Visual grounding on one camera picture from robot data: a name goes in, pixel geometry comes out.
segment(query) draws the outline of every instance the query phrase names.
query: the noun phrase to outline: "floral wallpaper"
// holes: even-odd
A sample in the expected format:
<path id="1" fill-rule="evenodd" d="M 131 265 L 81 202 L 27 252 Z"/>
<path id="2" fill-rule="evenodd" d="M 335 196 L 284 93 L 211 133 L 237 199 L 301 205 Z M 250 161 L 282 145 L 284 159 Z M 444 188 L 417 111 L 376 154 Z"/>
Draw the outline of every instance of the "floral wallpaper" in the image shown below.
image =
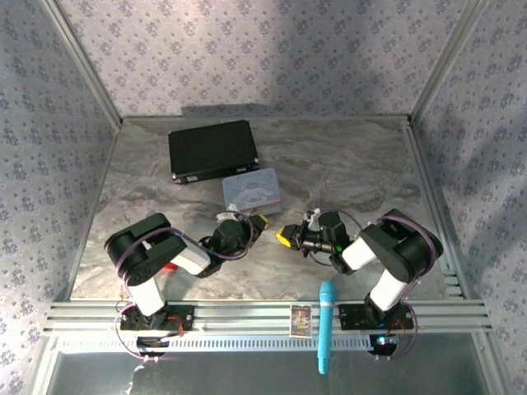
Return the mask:
<path id="1" fill-rule="evenodd" d="M 527 3 L 492 1 L 418 125 L 469 280 L 527 393 Z"/>
<path id="2" fill-rule="evenodd" d="M 113 130 L 37 0 L 0 0 L 0 393 L 65 286 Z"/>
<path id="3" fill-rule="evenodd" d="M 407 114 L 465 0 L 61 0 L 121 116 Z"/>

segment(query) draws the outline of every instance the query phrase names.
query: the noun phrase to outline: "marble surface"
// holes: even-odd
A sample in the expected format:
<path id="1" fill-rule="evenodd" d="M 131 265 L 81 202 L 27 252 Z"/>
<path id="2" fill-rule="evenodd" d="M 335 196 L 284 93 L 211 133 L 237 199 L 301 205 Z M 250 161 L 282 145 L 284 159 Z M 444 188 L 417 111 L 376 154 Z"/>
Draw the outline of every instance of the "marble surface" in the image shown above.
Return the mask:
<path id="1" fill-rule="evenodd" d="M 338 208 L 363 225 L 398 208 L 430 226 L 427 209 L 406 150 L 399 121 L 249 119 L 261 168 L 273 167 L 282 189 L 283 209 L 269 217 L 266 230 L 247 257 L 224 263 L 198 279 L 180 269 L 158 275 L 169 300 L 317 300 L 322 281 L 333 279 L 341 300 L 361 300 L 378 281 L 383 267 L 372 263 L 352 276 L 322 267 L 280 245 L 277 229 L 300 223 L 309 208 Z M 123 296 L 114 266 L 103 249 L 114 232 L 154 212 L 196 239 L 217 224 L 210 217 L 223 207 L 222 181 L 186 186 L 170 177 L 167 134 L 218 123 L 174 118 L 125 119 L 82 256 L 72 298 Z M 345 220 L 348 233 L 354 224 Z M 443 299 L 439 265 L 424 277 L 414 299 Z"/>

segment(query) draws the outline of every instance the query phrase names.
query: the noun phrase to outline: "black robot arm segment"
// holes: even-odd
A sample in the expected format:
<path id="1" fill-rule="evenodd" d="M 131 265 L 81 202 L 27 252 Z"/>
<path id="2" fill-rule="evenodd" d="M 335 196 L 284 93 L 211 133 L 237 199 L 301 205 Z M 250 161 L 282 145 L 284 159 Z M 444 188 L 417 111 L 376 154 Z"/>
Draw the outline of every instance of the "black robot arm segment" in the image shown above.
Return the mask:
<path id="1" fill-rule="evenodd" d="M 277 239 L 304 256 L 309 251 L 329 253 L 335 269 L 346 274 L 379 259 L 385 272 L 365 299 L 366 316 L 372 323 L 390 315 L 412 290 L 416 279 L 425 275 L 443 254 L 443 246 L 435 235 L 395 209 L 361 230 L 352 242 L 336 212 L 320 215 L 319 227 L 320 230 L 309 230 L 308 221 L 287 225 L 278 231 Z"/>
<path id="2" fill-rule="evenodd" d="M 142 314 L 150 316 L 165 306 L 154 276 L 167 263 L 173 262 L 196 277 L 210 276 L 226 260 L 241 258 L 267 226 L 263 216 L 244 216 L 242 221 L 235 218 L 223 221 L 211 237 L 198 244 L 157 213 L 111 235 L 105 250 L 129 295 Z"/>
<path id="3" fill-rule="evenodd" d="M 308 218 L 311 215 L 313 212 L 308 211 Z M 303 220 L 300 225 L 284 226 L 277 232 L 277 239 L 288 248 L 301 251 L 304 257 L 309 253 L 328 253 L 338 272 L 351 274 L 341 258 L 341 252 L 351 241 L 340 216 L 335 211 L 327 211 L 320 214 L 318 221 L 318 230 L 310 230 L 308 220 Z"/>

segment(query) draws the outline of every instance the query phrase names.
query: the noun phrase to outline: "trading card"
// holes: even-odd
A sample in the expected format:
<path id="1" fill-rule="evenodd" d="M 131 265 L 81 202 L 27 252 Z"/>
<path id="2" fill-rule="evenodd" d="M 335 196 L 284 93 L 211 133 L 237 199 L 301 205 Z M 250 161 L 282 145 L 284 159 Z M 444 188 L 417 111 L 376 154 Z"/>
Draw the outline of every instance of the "trading card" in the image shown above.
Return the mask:
<path id="1" fill-rule="evenodd" d="M 289 337 L 312 337 L 311 306 L 291 305 Z"/>

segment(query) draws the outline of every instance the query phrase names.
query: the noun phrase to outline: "metal bracket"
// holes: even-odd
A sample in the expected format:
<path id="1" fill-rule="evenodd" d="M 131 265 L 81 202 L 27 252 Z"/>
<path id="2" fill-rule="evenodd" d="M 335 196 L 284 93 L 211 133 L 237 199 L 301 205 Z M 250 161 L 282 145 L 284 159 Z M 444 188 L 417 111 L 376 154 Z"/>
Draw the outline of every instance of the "metal bracket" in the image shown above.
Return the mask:
<path id="1" fill-rule="evenodd" d="M 379 328 L 382 328 L 384 331 L 392 329 L 413 329 L 412 312 L 410 308 L 404 304 L 400 304 L 399 307 L 388 318 L 386 318 L 385 321 L 389 323 L 381 323 L 379 325 L 373 325 L 368 322 L 364 306 L 359 304 L 340 304 L 338 306 L 338 312 L 340 328 L 343 331 L 376 330 Z M 400 325 L 392 328 L 391 323 L 397 321 L 400 322 Z"/>
<path id="2" fill-rule="evenodd" d="M 164 308 L 166 317 L 156 326 L 158 331 L 179 332 L 183 329 L 184 332 L 192 330 L 194 323 L 194 307 L 192 305 L 167 305 Z M 145 317 L 139 311 L 138 307 L 134 306 L 123 313 L 121 318 L 121 331 L 148 331 L 151 330 L 150 323 L 145 320 Z"/>

